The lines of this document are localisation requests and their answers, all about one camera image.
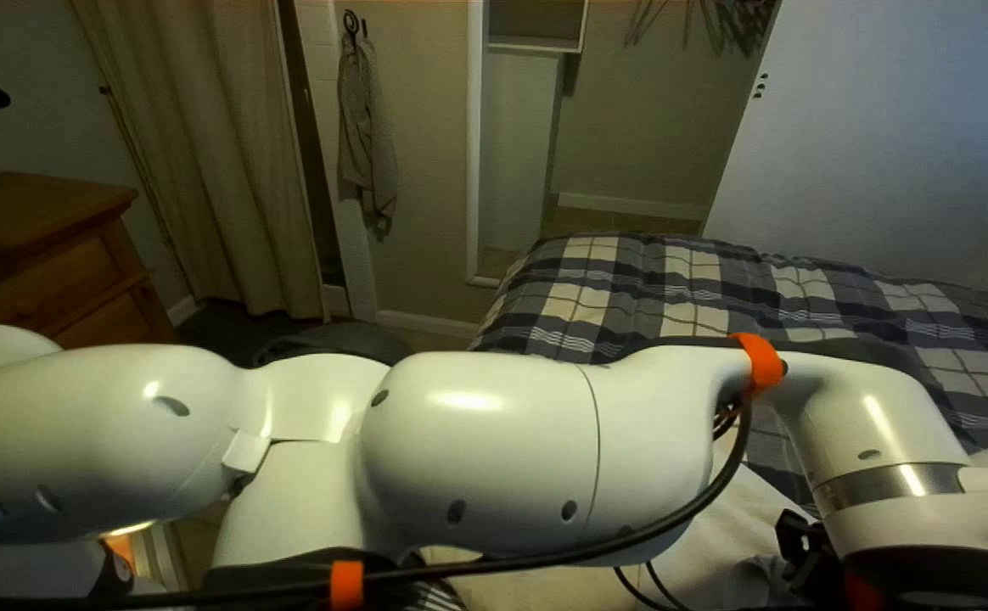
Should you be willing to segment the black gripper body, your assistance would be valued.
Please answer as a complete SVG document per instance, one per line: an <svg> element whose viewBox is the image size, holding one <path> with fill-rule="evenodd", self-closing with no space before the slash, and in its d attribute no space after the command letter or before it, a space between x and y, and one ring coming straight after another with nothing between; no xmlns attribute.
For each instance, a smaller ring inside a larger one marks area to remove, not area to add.
<svg viewBox="0 0 988 611"><path fill-rule="evenodd" d="M850 571L822 524L786 509L775 524L780 551L780 585L814 611L888 611L888 596Z"/></svg>

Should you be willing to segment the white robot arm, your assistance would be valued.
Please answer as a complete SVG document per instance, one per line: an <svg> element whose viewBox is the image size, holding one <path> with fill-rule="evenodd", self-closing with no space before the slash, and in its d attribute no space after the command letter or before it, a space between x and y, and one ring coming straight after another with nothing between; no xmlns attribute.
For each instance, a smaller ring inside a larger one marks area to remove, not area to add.
<svg viewBox="0 0 988 611"><path fill-rule="evenodd" d="M614 363L201 346L66 349L0 327L0 606L123 606L110 545L225 504L204 605L368 611L435 577L639 563L796 441L837 560L891 596L988 605L988 451L907 370L754 331Z"/></svg>

